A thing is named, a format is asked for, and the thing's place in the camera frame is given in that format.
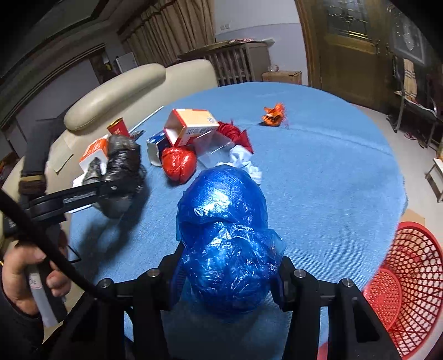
trash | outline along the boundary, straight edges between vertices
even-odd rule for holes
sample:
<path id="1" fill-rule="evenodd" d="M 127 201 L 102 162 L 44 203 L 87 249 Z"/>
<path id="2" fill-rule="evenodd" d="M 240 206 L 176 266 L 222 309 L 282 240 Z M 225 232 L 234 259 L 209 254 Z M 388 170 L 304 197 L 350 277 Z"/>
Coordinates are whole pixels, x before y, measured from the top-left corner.
<path id="1" fill-rule="evenodd" d="M 137 141 L 138 139 L 140 139 L 140 137 L 144 134 L 144 130 L 138 130 L 138 131 L 134 131 L 133 133 L 130 133 L 129 135 L 131 135 L 131 139 L 133 139 L 134 141 Z"/>
<path id="2" fill-rule="evenodd" d="M 122 117 L 111 123 L 107 129 L 112 135 L 123 135 L 130 137 L 128 128 L 126 127 Z"/>
<path id="3" fill-rule="evenodd" d="M 144 173 L 140 165 L 140 145 L 134 140 L 123 135 L 111 135 L 107 143 L 107 171 L 101 174 L 101 160 L 94 158 L 89 164 L 82 184 L 90 184 L 97 181 L 114 181 L 118 179 L 136 178 L 139 181 L 138 191 L 144 183 Z M 128 194 L 120 198 L 102 199 L 93 204 L 104 215 L 111 219 L 120 218 L 131 205 L 134 194 Z"/>
<path id="4" fill-rule="evenodd" d="M 103 174 L 106 172 L 106 164 L 108 162 L 108 138 L 109 135 L 100 137 L 86 148 L 86 151 L 79 161 L 79 165 L 83 172 L 88 171 L 90 162 L 95 158 L 100 159 L 101 173 Z"/>
<path id="5" fill-rule="evenodd" d="M 217 120 L 207 110 L 173 109 L 165 123 L 164 132 L 172 146 L 184 146 L 217 127 Z"/>
<path id="6" fill-rule="evenodd" d="M 268 228 L 266 200 L 243 170 L 204 170 L 178 203 L 177 239 L 196 298 L 222 318 L 254 310 L 266 297 L 286 243 Z"/>
<path id="7" fill-rule="evenodd" d="M 192 150 L 186 148 L 168 148 L 163 151 L 162 163 L 167 177 L 184 184 L 197 168 L 197 157 Z"/>
<path id="8" fill-rule="evenodd" d="M 213 168 L 220 162 L 229 162 L 229 152 L 235 146 L 231 139 L 218 131 L 197 137 L 193 145 L 198 161 L 206 168 Z"/>
<path id="9" fill-rule="evenodd" d="M 241 145 L 251 154 L 254 154 L 246 130 L 240 131 L 240 129 L 234 125 L 232 120 L 230 124 L 221 121 L 219 121 L 218 124 L 219 127 L 217 128 L 217 131 L 219 133 L 231 139 L 235 145 Z"/>
<path id="10" fill-rule="evenodd" d="M 154 166 L 162 166 L 162 153 L 163 150 L 170 147 L 171 144 L 166 138 L 165 132 L 152 135 L 147 141 L 148 145 L 148 158 L 149 162 Z"/>
<path id="11" fill-rule="evenodd" d="M 229 152 L 229 162 L 217 165 L 229 165 L 245 170 L 257 185 L 261 184 L 262 172 L 250 161 L 252 154 L 241 145 L 235 145 Z"/>
<path id="12" fill-rule="evenodd" d="M 262 116 L 263 122 L 267 126 L 279 126 L 285 120 L 284 105 L 279 102 L 274 108 L 265 107 L 266 115 Z"/>

red cloth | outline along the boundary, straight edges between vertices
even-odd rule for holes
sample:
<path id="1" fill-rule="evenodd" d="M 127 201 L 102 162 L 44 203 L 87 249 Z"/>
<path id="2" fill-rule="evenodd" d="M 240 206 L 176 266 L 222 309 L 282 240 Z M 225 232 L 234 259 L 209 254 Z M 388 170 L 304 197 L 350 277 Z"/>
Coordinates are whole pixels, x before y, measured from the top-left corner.
<path id="1" fill-rule="evenodd" d="M 246 134 L 246 130 L 243 130 L 241 132 L 238 127 L 234 126 L 232 120 L 231 123 L 219 121 L 218 124 L 219 127 L 217 128 L 217 131 L 219 133 L 231 139 L 235 145 L 241 145 L 251 154 L 254 154 L 251 143 L 249 142 L 248 139 L 248 135 Z"/>
<path id="2" fill-rule="evenodd" d="M 165 174 L 180 184 L 187 182 L 197 168 L 197 157 L 194 152 L 184 147 L 163 150 L 162 164 Z"/>

wooden door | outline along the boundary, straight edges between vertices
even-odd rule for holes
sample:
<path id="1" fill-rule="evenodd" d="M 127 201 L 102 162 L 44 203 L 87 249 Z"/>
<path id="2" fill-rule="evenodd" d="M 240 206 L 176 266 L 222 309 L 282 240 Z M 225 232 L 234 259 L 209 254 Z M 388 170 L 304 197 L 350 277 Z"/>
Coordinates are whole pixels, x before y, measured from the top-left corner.
<path id="1" fill-rule="evenodd" d="M 302 7 L 302 11 L 307 10 L 311 15 L 311 21 L 302 25 L 311 27 L 307 30 L 316 47 L 314 55 L 318 58 L 319 87 L 349 102 L 386 111 L 387 99 L 392 93 L 386 2 L 297 2 L 299 11 Z"/>

white appliance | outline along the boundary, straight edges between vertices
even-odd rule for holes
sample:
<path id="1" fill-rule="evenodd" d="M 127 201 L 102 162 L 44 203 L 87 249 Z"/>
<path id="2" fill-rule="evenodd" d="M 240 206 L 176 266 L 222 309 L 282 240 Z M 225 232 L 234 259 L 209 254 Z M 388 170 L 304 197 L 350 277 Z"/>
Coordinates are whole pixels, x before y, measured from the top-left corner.
<path id="1" fill-rule="evenodd" d="M 134 54 L 132 52 L 120 56 L 119 58 L 116 58 L 115 61 L 117 62 L 117 66 L 120 72 L 122 73 L 138 66 L 137 61 L 134 58 Z"/>

metal screw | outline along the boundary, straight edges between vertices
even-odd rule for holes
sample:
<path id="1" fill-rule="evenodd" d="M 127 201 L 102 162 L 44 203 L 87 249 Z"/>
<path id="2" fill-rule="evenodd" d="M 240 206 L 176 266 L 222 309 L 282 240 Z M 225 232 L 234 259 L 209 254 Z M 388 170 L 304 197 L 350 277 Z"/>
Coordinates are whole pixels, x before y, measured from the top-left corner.
<path id="1" fill-rule="evenodd" d="M 160 275 L 160 270 L 155 267 L 148 270 L 148 276 L 150 278 L 156 278 L 159 275 Z"/>
<path id="2" fill-rule="evenodd" d="M 303 279 L 306 276 L 306 271 L 303 269 L 295 269 L 294 276 L 299 279 Z"/>
<path id="3" fill-rule="evenodd" d="M 104 278 L 104 279 L 101 279 L 101 280 L 99 281 L 98 285 L 99 285 L 101 288 L 105 289 L 105 288 L 111 286 L 112 283 L 113 283 L 113 281 L 112 281 L 110 278 Z"/>
<path id="4" fill-rule="evenodd" d="M 353 287 L 354 286 L 354 282 L 349 278 L 342 279 L 342 283 L 346 287 Z"/>

